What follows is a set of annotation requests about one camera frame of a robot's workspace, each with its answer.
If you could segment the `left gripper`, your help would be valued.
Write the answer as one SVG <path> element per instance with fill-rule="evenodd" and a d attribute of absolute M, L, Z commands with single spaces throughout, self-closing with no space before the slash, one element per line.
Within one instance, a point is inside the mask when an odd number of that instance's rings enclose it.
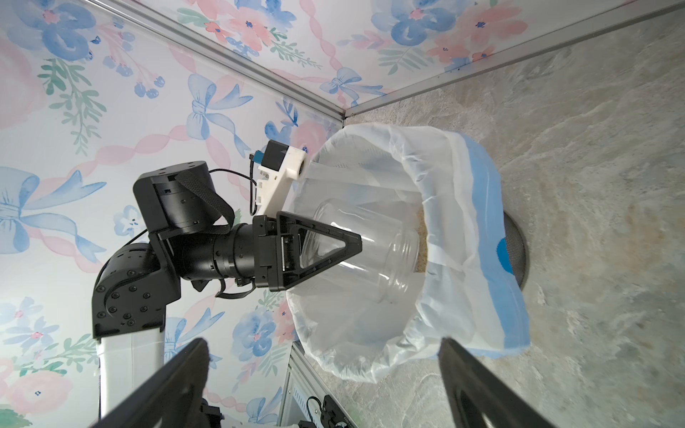
<path fill-rule="evenodd" d="M 320 259 L 301 263 L 304 241 L 326 237 L 342 244 Z M 254 283 L 257 288 L 283 292 L 362 252 L 359 234 L 291 212 L 276 217 L 253 217 Z"/>

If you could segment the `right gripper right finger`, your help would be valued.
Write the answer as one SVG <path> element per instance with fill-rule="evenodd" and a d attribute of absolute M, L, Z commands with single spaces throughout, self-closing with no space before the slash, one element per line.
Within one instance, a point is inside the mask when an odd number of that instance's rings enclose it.
<path fill-rule="evenodd" d="M 442 339 L 438 361 L 455 426 L 554 426 L 455 340 Z"/>

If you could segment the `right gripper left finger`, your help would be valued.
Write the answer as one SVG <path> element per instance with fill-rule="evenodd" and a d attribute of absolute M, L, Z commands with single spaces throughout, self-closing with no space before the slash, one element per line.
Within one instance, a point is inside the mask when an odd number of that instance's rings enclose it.
<path fill-rule="evenodd" d="M 193 340 L 96 426 L 209 427 L 202 404 L 209 362 L 208 343 Z"/>

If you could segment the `red lid jar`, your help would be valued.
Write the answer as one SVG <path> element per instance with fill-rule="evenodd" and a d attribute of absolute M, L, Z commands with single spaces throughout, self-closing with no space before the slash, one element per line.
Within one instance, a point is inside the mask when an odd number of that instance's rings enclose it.
<path fill-rule="evenodd" d="M 417 264 L 419 237 L 415 228 L 339 199 L 321 203 L 313 218 L 359 234 L 362 252 L 304 282 L 302 296 L 342 296 L 389 304 L 397 304 L 405 297 Z"/>

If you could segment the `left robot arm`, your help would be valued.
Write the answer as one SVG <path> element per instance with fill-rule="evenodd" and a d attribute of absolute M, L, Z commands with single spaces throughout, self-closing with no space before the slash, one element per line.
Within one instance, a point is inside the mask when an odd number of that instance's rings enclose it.
<path fill-rule="evenodd" d="M 92 296 L 100 367 L 101 427 L 208 426 L 202 403 L 209 371 L 204 340 L 171 361 L 164 353 L 168 306 L 189 281 L 203 290 L 233 279 L 239 296 L 283 292 L 359 254 L 358 234 L 278 212 L 248 224 L 215 191 L 205 162 L 148 172 L 133 193 L 148 239 L 133 239 L 103 265 Z"/>

